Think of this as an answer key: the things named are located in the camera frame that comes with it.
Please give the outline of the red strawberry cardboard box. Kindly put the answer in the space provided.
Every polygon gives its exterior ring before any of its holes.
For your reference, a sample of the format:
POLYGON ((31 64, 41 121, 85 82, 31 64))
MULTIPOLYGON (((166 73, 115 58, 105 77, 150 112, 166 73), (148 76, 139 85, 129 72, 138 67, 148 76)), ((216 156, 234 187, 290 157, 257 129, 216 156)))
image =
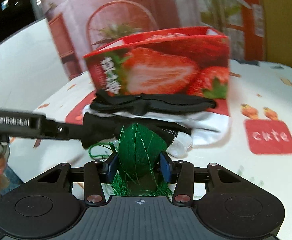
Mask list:
POLYGON ((119 38, 85 55, 96 89, 110 95, 187 94, 225 99, 230 42, 211 27, 119 38))

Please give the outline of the white marble board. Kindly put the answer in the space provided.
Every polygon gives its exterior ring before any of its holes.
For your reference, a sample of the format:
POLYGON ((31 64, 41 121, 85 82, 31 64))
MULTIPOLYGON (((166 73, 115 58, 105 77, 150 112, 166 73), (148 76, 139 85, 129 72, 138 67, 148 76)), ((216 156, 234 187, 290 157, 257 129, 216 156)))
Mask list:
POLYGON ((0 108, 35 110, 66 83, 68 76, 45 18, 0 44, 0 108))

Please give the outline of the black eye mask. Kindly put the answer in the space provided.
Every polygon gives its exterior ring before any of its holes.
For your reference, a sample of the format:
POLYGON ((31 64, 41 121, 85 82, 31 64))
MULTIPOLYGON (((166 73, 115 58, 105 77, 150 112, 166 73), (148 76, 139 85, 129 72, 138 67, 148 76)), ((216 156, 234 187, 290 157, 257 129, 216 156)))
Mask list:
POLYGON ((137 116, 146 113, 187 114, 214 109, 213 99, 185 94, 138 94, 110 96, 105 90, 98 90, 90 109, 99 113, 112 114, 128 112, 137 116))

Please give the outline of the white sock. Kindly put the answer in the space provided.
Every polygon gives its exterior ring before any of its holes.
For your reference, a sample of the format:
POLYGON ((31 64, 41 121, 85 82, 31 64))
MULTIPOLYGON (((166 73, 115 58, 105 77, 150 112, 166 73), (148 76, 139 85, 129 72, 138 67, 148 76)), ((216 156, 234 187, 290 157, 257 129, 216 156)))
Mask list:
POLYGON ((199 112, 187 115, 168 115, 168 121, 190 129, 191 135, 179 132, 166 152, 175 158, 184 158, 190 148, 213 145, 226 137, 232 119, 228 115, 199 112))

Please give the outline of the black dotted glove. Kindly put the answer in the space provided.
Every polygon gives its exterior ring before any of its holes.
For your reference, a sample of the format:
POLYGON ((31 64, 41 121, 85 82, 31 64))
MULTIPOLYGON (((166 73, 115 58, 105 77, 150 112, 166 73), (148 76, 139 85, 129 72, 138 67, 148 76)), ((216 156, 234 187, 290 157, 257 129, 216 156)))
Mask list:
POLYGON ((142 134, 142 128, 146 128, 146 136, 149 137, 154 132, 163 139, 167 146, 170 146, 174 138, 183 133, 191 135, 191 130, 183 127, 175 122, 167 122, 156 119, 147 118, 127 118, 123 116, 100 117, 97 115, 86 113, 83 118, 84 135, 81 139, 83 148, 106 140, 116 138, 119 139, 121 132, 127 132, 129 128, 138 127, 138 132, 129 132, 129 135, 142 134))

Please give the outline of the cartoon print table cloth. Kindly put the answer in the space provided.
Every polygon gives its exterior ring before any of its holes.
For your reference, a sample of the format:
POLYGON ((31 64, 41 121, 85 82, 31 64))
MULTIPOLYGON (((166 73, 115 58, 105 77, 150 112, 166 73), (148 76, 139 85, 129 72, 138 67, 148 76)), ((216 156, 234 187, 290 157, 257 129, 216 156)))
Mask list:
MULTIPOLYGON (((292 239, 292 68, 260 62, 240 64, 232 60, 228 109, 232 126, 228 135, 215 145, 191 149, 184 160, 197 167, 208 163, 221 166, 274 194, 285 208, 279 239, 292 239), (248 104, 258 111, 251 120, 241 113, 248 104), (279 121, 264 114, 267 107, 279 121)), ((46 99, 35 110, 48 118, 65 121, 66 116, 94 90, 90 74, 84 72, 46 99)), ((54 141, 12 139, 10 168, 22 181, 64 162, 82 167, 91 158, 76 140, 54 141)))

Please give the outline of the green yarn ball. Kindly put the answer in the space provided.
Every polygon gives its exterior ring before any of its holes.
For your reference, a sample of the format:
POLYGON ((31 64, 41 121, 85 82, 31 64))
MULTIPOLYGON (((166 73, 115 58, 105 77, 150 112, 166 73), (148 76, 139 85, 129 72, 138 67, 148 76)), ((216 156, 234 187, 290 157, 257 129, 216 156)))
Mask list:
POLYGON ((118 171, 110 184, 115 196, 143 196, 143 197, 171 197, 173 192, 158 171, 155 170, 159 162, 160 153, 168 146, 154 132, 146 136, 146 128, 142 134, 129 135, 129 132, 138 132, 138 127, 129 128, 121 132, 117 143, 98 142, 88 148, 92 160, 104 160, 106 155, 92 154, 93 148, 102 146, 118 153, 118 171))

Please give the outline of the white cloth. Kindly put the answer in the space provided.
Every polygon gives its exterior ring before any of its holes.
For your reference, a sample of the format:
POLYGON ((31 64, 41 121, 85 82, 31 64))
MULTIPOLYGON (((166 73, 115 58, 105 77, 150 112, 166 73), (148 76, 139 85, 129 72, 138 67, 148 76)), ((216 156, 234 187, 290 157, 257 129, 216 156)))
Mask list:
POLYGON ((207 112, 199 112, 195 114, 164 114, 164 113, 155 113, 155 112, 148 112, 145 115, 137 115, 131 114, 125 111, 119 111, 115 113, 102 113, 97 110, 92 110, 90 105, 86 105, 83 110, 82 114, 93 114, 99 117, 111 117, 111 116, 122 116, 126 118, 147 118, 147 119, 154 119, 154 120, 162 120, 168 122, 178 122, 185 125, 197 125, 199 123, 208 123, 214 120, 214 114, 209 114, 207 112))

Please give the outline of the printed living room backdrop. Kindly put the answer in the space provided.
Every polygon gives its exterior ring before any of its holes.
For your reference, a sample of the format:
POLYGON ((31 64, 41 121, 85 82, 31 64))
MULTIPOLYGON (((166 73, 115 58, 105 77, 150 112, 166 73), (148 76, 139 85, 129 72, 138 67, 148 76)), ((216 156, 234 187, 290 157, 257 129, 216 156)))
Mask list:
POLYGON ((69 79, 83 56, 124 35, 179 27, 213 27, 231 40, 231 58, 265 59, 262 0, 31 0, 45 17, 69 79))

